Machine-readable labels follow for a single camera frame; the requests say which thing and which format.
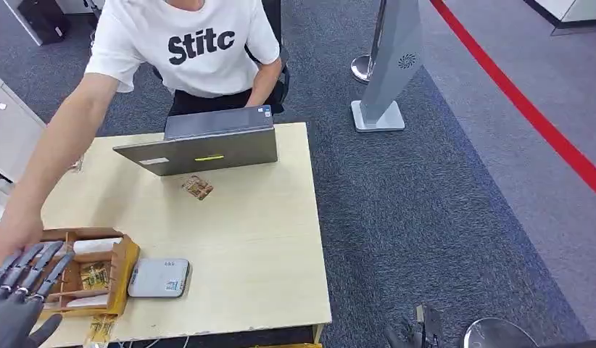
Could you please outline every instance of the desk surface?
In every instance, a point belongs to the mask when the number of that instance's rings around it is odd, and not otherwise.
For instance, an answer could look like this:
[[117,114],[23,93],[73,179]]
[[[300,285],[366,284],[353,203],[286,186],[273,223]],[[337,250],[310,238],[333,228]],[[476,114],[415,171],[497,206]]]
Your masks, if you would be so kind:
[[[215,187],[199,201],[190,175],[160,178],[112,147],[161,133],[97,138],[43,209],[47,228],[114,227],[141,257],[185,258],[179,299],[130,299],[113,341],[221,334],[331,321],[304,123],[277,125],[279,162],[198,173]],[[90,318],[65,318],[43,347],[83,343]]]

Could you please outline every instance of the wooden box compartment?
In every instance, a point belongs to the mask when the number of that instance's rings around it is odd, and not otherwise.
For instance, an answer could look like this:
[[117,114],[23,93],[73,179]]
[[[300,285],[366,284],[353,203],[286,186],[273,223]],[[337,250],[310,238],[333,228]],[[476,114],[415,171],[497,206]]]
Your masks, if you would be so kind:
[[[133,266],[136,264],[140,248],[129,236],[112,228],[60,228],[45,230],[42,241],[63,241],[65,251],[71,252],[74,243],[92,239],[121,238],[121,242],[113,244],[112,251],[77,254],[67,265],[60,279],[53,286],[46,300],[43,316],[62,313],[64,316],[87,316],[98,314],[121,315],[127,304],[127,287]],[[55,256],[46,267],[40,281],[52,270],[61,256]],[[103,289],[84,289],[81,271],[84,265],[103,265],[104,274],[108,276],[108,287]],[[108,295],[106,304],[68,307],[74,299]]]

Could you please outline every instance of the portable power bank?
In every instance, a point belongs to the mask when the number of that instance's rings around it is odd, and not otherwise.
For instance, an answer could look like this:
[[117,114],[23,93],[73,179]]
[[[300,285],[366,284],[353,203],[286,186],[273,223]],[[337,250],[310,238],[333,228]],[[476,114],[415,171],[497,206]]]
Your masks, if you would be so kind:
[[189,261],[140,259],[133,267],[128,287],[131,297],[180,297],[185,291]]

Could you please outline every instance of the laptop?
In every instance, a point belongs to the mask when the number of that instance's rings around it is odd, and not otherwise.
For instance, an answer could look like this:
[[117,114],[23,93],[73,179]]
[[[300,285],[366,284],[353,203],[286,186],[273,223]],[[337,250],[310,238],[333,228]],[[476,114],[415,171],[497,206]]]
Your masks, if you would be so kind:
[[268,105],[170,116],[165,130],[162,141],[114,150],[159,176],[278,160]]

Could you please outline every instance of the white t-shirt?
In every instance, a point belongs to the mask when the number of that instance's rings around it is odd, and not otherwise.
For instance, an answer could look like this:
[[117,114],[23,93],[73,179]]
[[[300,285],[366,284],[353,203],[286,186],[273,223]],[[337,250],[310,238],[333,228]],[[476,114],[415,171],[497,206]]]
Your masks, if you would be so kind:
[[257,65],[279,57],[279,45],[262,0],[206,0],[185,11],[164,0],[106,0],[85,73],[120,81],[133,90],[133,74],[143,62],[154,65],[163,84],[212,98],[253,87]]

